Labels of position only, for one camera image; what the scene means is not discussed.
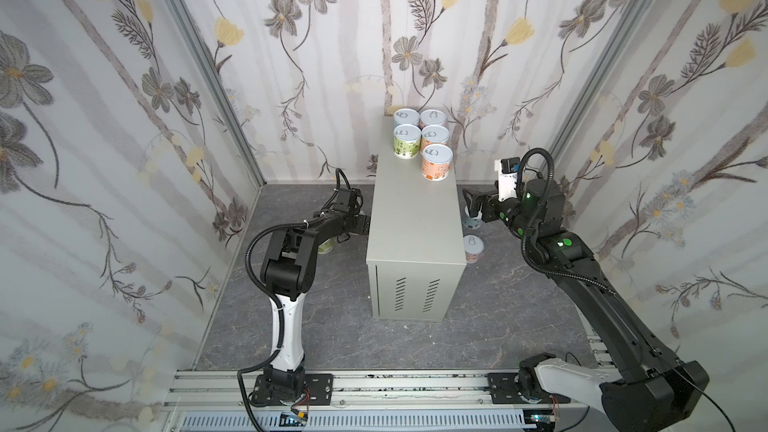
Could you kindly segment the orange labelled can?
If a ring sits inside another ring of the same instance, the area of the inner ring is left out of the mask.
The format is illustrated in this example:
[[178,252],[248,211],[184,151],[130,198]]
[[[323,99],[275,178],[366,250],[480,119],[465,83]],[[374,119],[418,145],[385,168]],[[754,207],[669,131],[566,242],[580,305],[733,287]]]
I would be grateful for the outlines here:
[[453,152],[444,144],[431,144],[422,151],[422,175],[429,181],[446,179],[451,170]]

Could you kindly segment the brown labelled can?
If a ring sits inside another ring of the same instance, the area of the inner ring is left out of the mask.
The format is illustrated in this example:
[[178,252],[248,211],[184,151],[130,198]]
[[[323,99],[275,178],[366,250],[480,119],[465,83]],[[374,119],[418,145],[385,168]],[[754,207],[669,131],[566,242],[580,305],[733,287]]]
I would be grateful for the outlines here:
[[440,125],[428,125],[421,130],[420,151],[433,144],[446,145],[450,138],[450,131]]

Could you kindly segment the green white labelled can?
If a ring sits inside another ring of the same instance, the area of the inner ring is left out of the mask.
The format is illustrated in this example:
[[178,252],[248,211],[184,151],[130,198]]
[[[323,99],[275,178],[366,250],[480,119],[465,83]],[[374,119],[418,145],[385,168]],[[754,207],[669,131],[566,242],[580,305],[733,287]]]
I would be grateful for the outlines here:
[[413,159],[420,152],[421,129],[416,125],[398,125],[393,130],[393,150],[398,158]]

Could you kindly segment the pink labelled can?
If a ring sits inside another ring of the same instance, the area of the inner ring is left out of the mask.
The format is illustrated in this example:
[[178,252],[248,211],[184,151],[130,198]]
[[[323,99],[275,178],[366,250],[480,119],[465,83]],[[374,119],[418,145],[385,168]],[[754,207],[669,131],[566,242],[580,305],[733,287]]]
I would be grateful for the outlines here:
[[438,109],[426,109],[419,114],[419,127],[424,129],[428,126],[445,127],[447,124],[447,115]]

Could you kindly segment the blue labelled can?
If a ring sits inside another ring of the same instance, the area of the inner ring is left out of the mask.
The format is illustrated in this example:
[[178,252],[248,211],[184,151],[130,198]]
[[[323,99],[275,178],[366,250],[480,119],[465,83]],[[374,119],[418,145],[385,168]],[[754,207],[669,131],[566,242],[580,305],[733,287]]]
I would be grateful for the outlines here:
[[419,126],[420,123],[420,113],[411,108],[400,108],[393,113],[392,117],[394,127],[401,125]]

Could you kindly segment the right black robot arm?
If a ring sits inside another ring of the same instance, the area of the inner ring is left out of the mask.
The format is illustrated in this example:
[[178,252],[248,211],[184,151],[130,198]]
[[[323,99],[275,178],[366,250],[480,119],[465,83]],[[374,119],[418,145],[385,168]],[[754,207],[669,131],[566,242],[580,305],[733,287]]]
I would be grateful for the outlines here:
[[563,225],[565,196],[543,148],[501,160],[492,191],[465,188],[467,213],[501,221],[534,271],[551,279],[602,339],[615,365],[602,373],[541,353],[520,362],[513,391],[526,401],[563,396],[603,413],[618,431],[662,431],[689,418],[710,377],[685,362],[619,295],[585,242]]

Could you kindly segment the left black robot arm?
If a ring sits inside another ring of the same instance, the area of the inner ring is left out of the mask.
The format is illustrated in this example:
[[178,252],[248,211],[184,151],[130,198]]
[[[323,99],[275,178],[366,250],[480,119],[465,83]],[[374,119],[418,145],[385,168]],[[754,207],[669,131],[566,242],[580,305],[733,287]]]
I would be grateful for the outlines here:
[[331,197],[311,218],[269,226],[247,246],[245,271],[270,301],[273,329],[268,358],[237,372],[246,406],[295,404],[308,398],[302,343],[306,295],[316,277],[322,244],[369,234],[370,217],[363,204],[360,189],[337,169]]

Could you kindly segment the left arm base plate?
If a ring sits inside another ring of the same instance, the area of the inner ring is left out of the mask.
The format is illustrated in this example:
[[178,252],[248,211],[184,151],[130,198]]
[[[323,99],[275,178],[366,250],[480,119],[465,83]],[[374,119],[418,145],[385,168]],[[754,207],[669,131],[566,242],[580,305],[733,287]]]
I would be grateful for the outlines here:
[[304,384],[296,396],[287,392],[279,392],[277,388],[268,385],[264,375],[257,377],[250,391],[249,401],[254,407],[267,406],[328,406],[333,393],[334,376],[330,373],[308,374]]

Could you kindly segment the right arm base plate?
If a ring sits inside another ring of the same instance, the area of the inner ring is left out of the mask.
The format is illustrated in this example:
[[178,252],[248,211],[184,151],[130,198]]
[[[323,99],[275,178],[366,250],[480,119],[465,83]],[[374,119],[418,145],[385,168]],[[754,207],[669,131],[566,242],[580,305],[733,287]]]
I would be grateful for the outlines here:
[[524,404],[516,372],[494,372],[486,375],[488,392],[494,405]]

